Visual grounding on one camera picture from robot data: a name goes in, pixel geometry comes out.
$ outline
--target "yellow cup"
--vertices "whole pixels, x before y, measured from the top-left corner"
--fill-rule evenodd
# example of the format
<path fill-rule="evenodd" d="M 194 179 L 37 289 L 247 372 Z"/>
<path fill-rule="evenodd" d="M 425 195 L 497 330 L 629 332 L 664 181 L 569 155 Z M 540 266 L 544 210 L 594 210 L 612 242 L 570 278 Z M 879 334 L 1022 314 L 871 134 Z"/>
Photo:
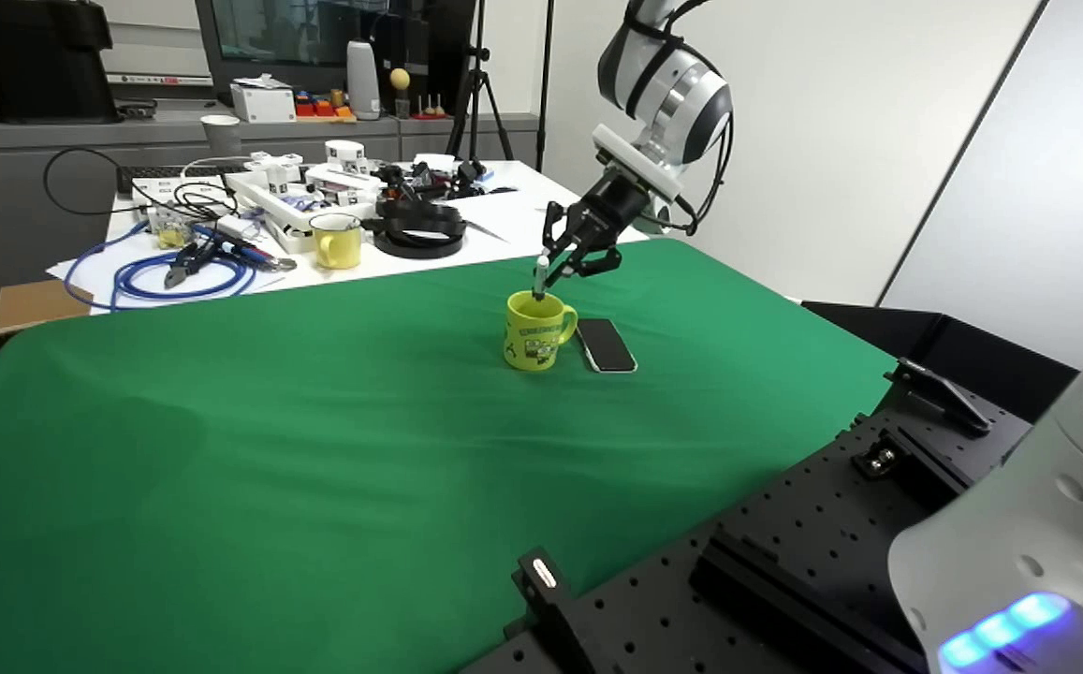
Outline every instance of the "yellow cup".
<path fill-rule="evenodd" d="M 345 213 L 313 218 L 317 264 L 326 269 L 353 269 L 362 261 L 362 219 Z"/>
<path fill-rule="evenodd" d="M 529 290 L 517 293 L 507 299 L 504 360 L 525 372 L 549 370 L 576 326 L 578 312 L 553 295 L 538 302 Z"/>

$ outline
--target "cup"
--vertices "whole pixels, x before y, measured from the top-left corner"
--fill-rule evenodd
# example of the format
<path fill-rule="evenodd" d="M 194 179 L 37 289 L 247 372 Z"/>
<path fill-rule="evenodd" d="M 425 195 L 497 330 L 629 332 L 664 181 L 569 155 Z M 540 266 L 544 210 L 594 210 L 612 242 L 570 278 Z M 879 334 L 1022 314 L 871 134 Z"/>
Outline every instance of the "cup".
<path fill-rule="evenodd" d="M 517 293 L 507 298 L 504 360 L 525 372 L 549 370 L 576 326 L 578 312 L 553 295 L 537 301 L 530 290 Z"/>
<path fill-rule="evenodd" d="M 204 125 L 204 135 L 208 137 L 208 148 L 214 157 L 242 156 L 242 120 L 233 115 L 205 115 L 199 118 Z"/>
<path fill-rule="evenodd" d="M 317 264 L 324 269 L 354 269 L 362 261 L 362 219 L 323 213 L 311 219 Z"/>

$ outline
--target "green tablecloth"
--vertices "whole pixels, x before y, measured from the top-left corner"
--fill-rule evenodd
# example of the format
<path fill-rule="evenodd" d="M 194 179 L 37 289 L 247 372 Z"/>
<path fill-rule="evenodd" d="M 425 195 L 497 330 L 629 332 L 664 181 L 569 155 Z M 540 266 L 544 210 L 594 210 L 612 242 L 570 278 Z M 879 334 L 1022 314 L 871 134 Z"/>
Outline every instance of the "green tablecloth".
<path fill-rule="evenodd" d="M 0 671 L 451 671 L 870 410 L 891 359 L 686 244 L 567 281 L 635 375 L 499 354 L 530 260 L 29 329 L 0 354 Z"/>

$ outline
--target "phone screen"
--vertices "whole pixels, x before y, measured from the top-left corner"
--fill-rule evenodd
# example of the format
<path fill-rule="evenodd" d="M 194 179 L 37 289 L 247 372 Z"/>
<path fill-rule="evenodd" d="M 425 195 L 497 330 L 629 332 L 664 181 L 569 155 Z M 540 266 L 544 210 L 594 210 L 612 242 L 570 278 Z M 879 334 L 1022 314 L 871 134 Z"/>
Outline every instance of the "phone screen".
<path fill-rule="evenodd" d="M 584 319 L 578 321 L 578 338 L 587 362 L 596 372 L 636 372 L 637 362 L 619 338 L 612 321 Z"/>

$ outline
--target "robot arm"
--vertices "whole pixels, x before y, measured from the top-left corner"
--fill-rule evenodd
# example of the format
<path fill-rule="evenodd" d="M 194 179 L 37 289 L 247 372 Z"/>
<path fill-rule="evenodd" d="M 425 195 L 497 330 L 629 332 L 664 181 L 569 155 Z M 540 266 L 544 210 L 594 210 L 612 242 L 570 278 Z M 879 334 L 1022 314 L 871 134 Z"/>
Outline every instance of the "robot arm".
<path fill-rule="evenodd" d="M 717 163 L 716 181 L 707 203 L 690 208 L 679 176 L 688 163 L 696 161 L 732 124 L 733 101 L 728 82 L 693 48 L 669 33 L 673 21 L 706 0 L 630 0 L 624 25 L 600 57 L 600 93 L 645 128 L 628 142 L 599 127 L 592 134 L 603 176 L 569 210 L 550 204 L 537 260 L 533 291 L 540 298 L 559 278 L 592 276 L 617 269 L 622 256 L 615 244 L 619 233 L 639 219 L 675 226 L 668 222 L 668 204 L 677 203 L 691 215 L 683 226 L 693 234 L 720 187 L 732 147 L 728 133 Z M 566 230 L 554 238 L 553 225 L 566 217 Z M 574 249 L 556 264 L 549 261 Z M 603 256 L 588 260 L 591 252 Z"/>

